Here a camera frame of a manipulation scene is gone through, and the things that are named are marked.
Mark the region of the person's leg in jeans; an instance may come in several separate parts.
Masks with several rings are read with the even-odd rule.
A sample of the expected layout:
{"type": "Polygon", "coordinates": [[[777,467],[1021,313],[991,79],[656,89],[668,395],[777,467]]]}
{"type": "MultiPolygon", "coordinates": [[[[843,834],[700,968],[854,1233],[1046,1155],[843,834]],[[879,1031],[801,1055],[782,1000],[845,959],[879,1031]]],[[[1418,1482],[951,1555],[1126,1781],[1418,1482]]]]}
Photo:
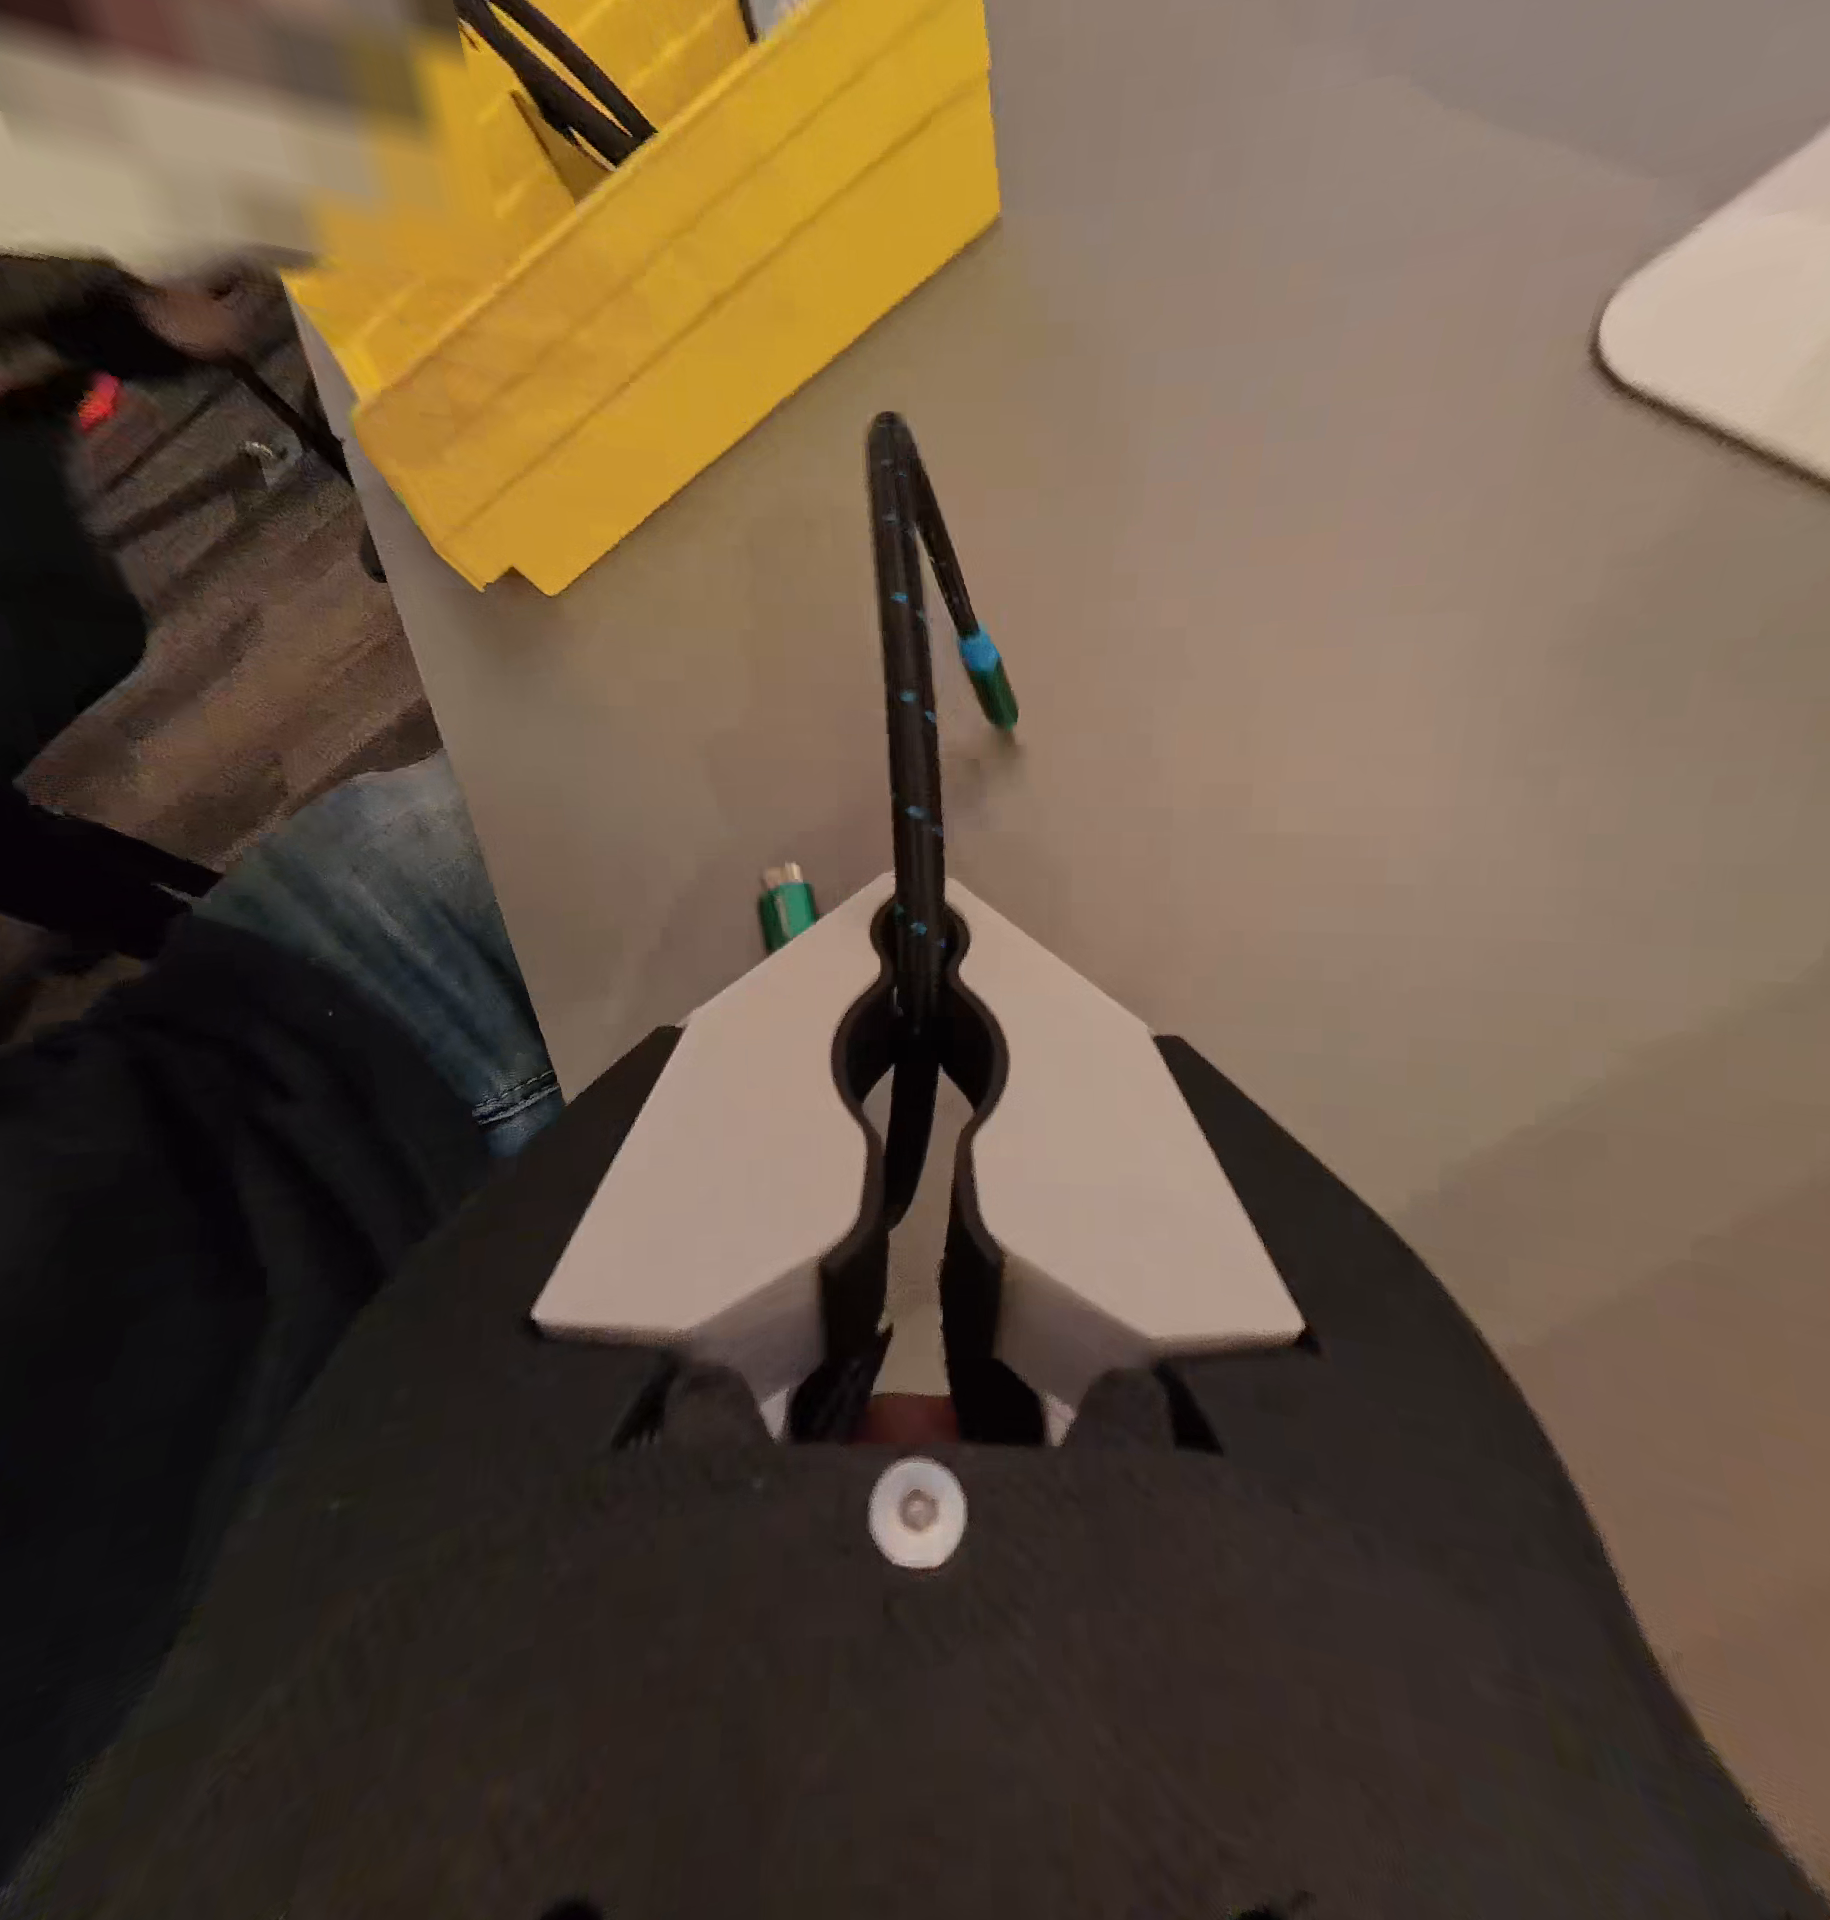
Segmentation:
{"type": "Polygon", "coordinates": [[[500,1160],[563,1113],[443,749],[361,774],[258,839],[194,905],[339,978],[417,1043],[500,1160]]]}

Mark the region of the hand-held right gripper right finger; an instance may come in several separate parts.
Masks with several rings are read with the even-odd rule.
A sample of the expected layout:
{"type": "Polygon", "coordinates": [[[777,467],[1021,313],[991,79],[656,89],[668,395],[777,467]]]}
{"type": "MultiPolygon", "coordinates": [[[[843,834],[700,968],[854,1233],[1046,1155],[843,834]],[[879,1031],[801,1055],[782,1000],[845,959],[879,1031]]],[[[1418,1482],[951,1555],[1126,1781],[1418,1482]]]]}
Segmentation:
{"type": "Polygon", "coordinates": [[[1296,1344],[1304,1317],[1153,1031],[963,885],[948,905],[970,1339],[1009,1367],[1296,1344]]]}

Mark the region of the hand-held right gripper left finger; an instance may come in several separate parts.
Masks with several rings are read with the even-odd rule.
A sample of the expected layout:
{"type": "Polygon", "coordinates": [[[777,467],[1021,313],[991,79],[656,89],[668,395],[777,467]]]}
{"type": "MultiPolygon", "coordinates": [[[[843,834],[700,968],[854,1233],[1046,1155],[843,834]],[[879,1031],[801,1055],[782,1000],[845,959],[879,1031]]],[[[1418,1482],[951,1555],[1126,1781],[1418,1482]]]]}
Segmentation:
{"type": "Polygon", "coordinates": [[[672,1352],[820,1352],[820,1259],[858,1220],[861,1122],[832,1072],[876,982],[859,893],[696,1005],[533,1302],[538,1331],[672,1352]]]}

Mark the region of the yellow plastic bin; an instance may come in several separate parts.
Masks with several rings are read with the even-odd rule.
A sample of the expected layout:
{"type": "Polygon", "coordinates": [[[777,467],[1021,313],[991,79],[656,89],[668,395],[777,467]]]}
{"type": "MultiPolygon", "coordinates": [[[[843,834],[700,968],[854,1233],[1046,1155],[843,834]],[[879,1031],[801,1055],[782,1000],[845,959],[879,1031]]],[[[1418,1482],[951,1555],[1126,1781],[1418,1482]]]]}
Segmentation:
{"type": "Polygon", "coordinates": [[[999,221],[977,2],[459,4],[288,290],[472,588],[552,596],[999,221]]]}

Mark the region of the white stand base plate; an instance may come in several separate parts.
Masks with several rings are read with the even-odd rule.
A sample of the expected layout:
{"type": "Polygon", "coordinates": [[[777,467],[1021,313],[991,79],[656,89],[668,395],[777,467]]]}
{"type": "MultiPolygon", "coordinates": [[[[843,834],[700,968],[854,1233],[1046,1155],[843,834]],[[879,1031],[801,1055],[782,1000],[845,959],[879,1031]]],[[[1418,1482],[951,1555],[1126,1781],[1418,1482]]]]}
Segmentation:
{"type": "Polygon", "coordinates": [[[1632,272],[1595,344],[1627,395],[1830,489],[1830,124],[1632,272]]]}

